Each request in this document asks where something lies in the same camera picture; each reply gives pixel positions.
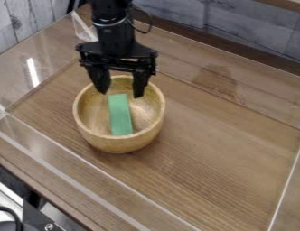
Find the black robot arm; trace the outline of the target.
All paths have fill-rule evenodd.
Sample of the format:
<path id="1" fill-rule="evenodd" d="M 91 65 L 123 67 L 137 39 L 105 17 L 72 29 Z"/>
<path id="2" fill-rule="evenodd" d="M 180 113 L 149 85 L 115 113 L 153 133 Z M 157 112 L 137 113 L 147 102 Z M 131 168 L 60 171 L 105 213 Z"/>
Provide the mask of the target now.
<path id="1" fill-rule="evenodd" d="M 132 23 L 131 10 L 136 7 L 131 0 L 89 0 L 89 4 L 97 40 L 76 45 L 80 65 L 101 94 L 111 85 L 109 71 L 129 72 L 132 95 L 141 97 L 148 79 L 156 74 L 157 53 L 135 40 L 135 32 L 144 33 Z"/>

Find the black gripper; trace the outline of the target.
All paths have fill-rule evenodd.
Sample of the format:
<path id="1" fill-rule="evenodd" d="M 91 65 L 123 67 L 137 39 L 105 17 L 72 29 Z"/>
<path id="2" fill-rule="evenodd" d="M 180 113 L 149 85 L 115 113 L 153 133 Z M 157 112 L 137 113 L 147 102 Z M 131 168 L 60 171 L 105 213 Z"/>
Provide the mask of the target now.
<path id="1" fill-rule="evenodd" d="M 156 51 L 135 40 L 131 20 L 116 23 L 92 22 L 96 40 L 79 43 L 80 65 L 85 68 L 96 91 L 104 94 L 109 88 L 109 71 L 132 73 L 132 95 L 143 96 L 151 75 L 156 74 Z"/>

